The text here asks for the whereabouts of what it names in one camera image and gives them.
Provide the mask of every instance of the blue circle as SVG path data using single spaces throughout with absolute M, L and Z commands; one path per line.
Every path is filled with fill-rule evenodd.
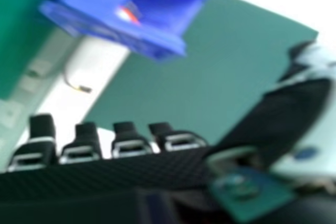
M 294 153 L 296 160 L 306 160 L 313 158 L 317 155 L 318 150 L 315 147 L 306 147 Z

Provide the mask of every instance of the white floor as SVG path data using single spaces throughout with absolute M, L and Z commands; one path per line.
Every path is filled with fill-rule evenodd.
M 320 32 L 319 39 L 329 47 L 336 47 L 336 8 L 334 0 L 244 0 L 286 16 Z M 86 38 L 75 52 L 76 58 L 70 64 L 69 78 L 76 82 L 89 83 L 93 87 L 91 94 L 82 93 L 68 87 L 60 76 L 54 87 L 38 109 L 38 113 L 51 113 L 57 125 L 58 148 L 74 139 L 74 125 L 85 118 L 110 79 L 127 58 L 129 51 L 108 41 Z M 113 133 L 100 130 L 104 146 L 113 137 Z M 27 132 L 20 143 L 27 139 Z

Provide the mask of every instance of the robotic hand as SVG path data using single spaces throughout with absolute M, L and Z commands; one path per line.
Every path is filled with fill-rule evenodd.
M 157 154 L 124 122 L 114 125 L 113 159 L 102 160 L 96 127 L 82 124 L 57 160 L 52 119 L 37 116 L 48 123 L 31 125 L 31 139 L 0 175 L 2 219 L 336 223 L 336 57 L 316 42 L 289 56 L 285 74 L 214 147 L 157 123 L 149 125 Z

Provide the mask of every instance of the green surface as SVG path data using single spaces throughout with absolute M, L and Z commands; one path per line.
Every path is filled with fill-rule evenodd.
M 41 0 L 0 0 L 0 98 L 8 98 L 54 27 L 38 14 Z
M 132 55 L 88 114 L 111 129 L 168 121 L 210 143 L 255 104 L 287 65 L 287 49 L 317 32 L 239 0 L 209 0 L 185 40 L 188 57 L 158 63 Z

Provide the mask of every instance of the blue plastic container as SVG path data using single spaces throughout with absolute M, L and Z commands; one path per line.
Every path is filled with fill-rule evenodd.
M 117 41 L 155 59 L 185 54 L 182 35 L 204 0 L 48 0 L 40 11 L 72 35 L 89 34 Z M 139 24 L 116 13 L 132 3 Z

